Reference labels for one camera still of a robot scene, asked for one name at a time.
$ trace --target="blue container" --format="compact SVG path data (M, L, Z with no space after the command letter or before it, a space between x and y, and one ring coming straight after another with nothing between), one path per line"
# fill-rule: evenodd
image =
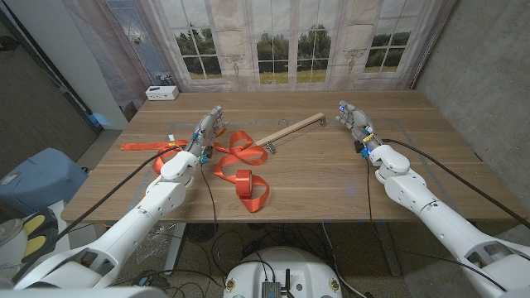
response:
M21 174L4 184L17 172ZM87 177L65 153L47 148L0 180L0 201L26 215L33 214L60 200L70 202Z

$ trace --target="sheer curtain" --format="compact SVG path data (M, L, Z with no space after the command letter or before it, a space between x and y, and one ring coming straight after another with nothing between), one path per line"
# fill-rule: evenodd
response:
M63 0L127 120L147 99L149 74L104 0Z

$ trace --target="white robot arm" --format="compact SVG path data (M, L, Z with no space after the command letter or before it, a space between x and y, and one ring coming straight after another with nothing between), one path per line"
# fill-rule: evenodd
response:
M530 248L480 232L429 191L405 156L381 142L361 110L341 101L340 111L342 116L336 119L352 132L356 151L379 167L375 175L384 184L388 197L417 215L457 262L499 284L464 267L466 276L483 297L530 291Z
M211 156L223 109L218 106L195 127L192 141L168 161L134 209L93 243L45 260L26 274L15 290L30 286L102 288L113 283L123 264L164 214L182 204L195 168Z

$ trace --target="wooden stick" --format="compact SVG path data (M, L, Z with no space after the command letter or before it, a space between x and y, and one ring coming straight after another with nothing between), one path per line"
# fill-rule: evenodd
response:
M266 142L272 142L274 140L277 140L279 139L280 137L285 137L286 135L288 135L289 133L291 132L294 132L302 127L305 127L305 126L308 126L309 124L311 123L314 123L318 120L323 120L325 119L325 115L323 113L318 113L318 114L315 114L305 120L302 120L298 123L295 123L295 124L292 124L290 127L286 127L286 128L283 128L281 131L279 132L275 132L273 133L272 135L268 136L268 137L265 137L259 141L256 141L256 145L258 146L263 146Z

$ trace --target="orange strap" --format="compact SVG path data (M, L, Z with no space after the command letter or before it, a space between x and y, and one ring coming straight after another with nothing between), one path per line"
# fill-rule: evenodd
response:
M128 143L122 144L122 151L142 151L142 150L155 150L158 149L158 153L163 152L173 146L186 146L188 141L185 140L176 140L174 142L150 142L150 143ZM180 148L175 148L171 151L168 151L161 156L155 159L155 162L152 164L152 169L160 174L160 169L164 166L163 158L168 157L173 154L173 152L179 152Z
M246 140L245 144L234 147L234 143L240 140ZM228 156L221 157L217 166L214 168L214 174L235 184L236 194L250 212L258 211L267 201L270 192L268 184L262 177L252 175L250 170L238 170L236 175L226 176L223 173L222 167L235 163L236 161L243 161L253 166L259 166L264 163L268 157L267 152L260 146L251 147L250 145L253 143L254 140L246 132L238 131L230 136L228 149L224 148L217 142L213 145L214 149L217 151L230 153ZM265 185L267 189L263 195L260 195L256 199L252 199L253 185Z

